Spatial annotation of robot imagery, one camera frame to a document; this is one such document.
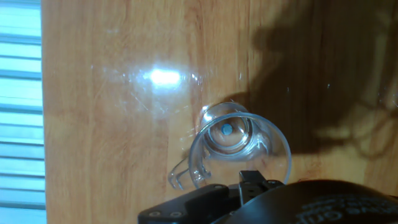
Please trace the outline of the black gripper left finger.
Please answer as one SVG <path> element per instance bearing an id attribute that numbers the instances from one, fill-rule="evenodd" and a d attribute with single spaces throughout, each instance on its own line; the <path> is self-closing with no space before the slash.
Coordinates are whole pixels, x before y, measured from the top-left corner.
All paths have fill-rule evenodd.
<path id="1" fill-rule="evenodd" d="M 211 184 L 138 214 L 138 224 L 223 223 L 240 208 L 237 187 Z"/>

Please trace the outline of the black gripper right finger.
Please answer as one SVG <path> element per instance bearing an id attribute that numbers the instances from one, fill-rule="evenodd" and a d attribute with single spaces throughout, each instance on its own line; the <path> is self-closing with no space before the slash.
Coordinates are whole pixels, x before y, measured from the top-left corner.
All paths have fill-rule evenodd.
<path id="1" fill-rule="evenodd" d="M 278 180 L 267 180 L 259 171 L 243 170 L 239 172 L 240 204 L 246 204 L 264 192 L 284 186 Z"/>

